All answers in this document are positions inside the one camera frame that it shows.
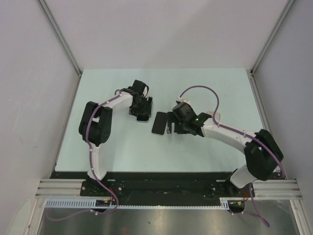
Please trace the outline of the black phone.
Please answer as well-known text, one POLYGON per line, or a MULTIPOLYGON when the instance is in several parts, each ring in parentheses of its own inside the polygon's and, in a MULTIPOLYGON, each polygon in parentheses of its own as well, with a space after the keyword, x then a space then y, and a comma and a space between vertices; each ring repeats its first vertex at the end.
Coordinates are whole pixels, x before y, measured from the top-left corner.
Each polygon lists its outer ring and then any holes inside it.
POLYGON ((152 133, 156 135, 164 135, 167 126, 167 113, 157 112, 152 127, 152 133))

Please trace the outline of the beige silicone phone case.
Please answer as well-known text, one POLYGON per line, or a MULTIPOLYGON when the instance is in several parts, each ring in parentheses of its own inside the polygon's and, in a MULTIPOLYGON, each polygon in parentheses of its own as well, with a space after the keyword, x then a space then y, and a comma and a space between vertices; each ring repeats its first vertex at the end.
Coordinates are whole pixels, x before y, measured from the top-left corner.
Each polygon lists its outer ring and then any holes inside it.
POLYGON ((219 113, 219 112, 213 112, 213 111, 207 111, 207 113, 209 114, 209 115, 211 115, 212 117, 215 117, 215 120, 217 121, 217 122, 219 122, 220 121, 220 119, 221 119, 221 114, 219 113))

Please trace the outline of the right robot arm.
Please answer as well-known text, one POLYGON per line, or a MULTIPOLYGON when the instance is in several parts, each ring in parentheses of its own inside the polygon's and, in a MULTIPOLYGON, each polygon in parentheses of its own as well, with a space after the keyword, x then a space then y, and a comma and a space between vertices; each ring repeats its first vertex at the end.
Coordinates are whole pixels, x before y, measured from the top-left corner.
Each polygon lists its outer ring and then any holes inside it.
POLYGON ((190 104, 179 102, 168 112, 167 132, 215 139, 242 152, 246 163, 234 170, 225 184, 230 196, 238 196, 247 184, 256 180, 267 181, 281 166, 284 156, 269 131, 240 131, 219 123, 215 114, 197 115, 190 104))

